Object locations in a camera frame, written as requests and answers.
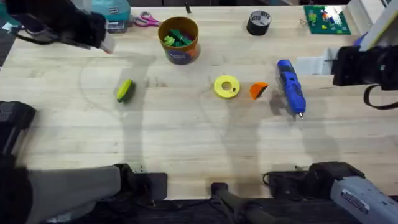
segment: green and yellow toy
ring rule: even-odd
[[[127,79],[119,87],[118,94],[116,96],[119,103],[127,103],[133,96],[136,84],[131,80]]]

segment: blue container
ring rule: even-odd
[[[126,0],[92,0],[91,10],[108,21],[109,33],[125,33],[129,26],[131,7]]]

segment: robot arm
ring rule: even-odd
[[[79,10],[69,0],[4,0],[7,12],[30,33],[45,30],[52,40],[77,47],[114,49],[106,19],[95,12]]]

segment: gray device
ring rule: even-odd
[[[398,223],[398,203],[358,176],[335,180],[330,198],[363,224]]]

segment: black tape roll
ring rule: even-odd
[[[251,35],[264,35],[269,24],[271,24],[271,16],[267,12],[258,10],[250,14],[246,29]]]

